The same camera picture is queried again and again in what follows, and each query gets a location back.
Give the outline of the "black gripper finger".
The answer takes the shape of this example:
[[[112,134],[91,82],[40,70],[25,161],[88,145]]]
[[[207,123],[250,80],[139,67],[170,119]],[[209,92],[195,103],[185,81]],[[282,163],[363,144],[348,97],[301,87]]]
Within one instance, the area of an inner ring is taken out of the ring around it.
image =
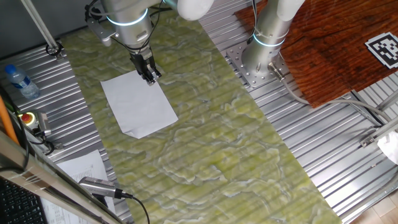
[[[153,85],[155,83],[155,77],[151,72],[143,72],[141,77],[147,82],[149,86]]]
[[[148,65],[148,70],[150,71],[152,78],[160,78],[162,76],[156,66]]]

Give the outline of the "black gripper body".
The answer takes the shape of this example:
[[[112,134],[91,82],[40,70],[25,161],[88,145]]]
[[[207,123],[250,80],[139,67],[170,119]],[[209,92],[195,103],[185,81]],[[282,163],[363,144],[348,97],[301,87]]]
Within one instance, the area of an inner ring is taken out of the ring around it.
[[[153,71],[154,58],[151,49],[145,49],[142,52],[130,53],[131,60],[140,75],[149,75]]]

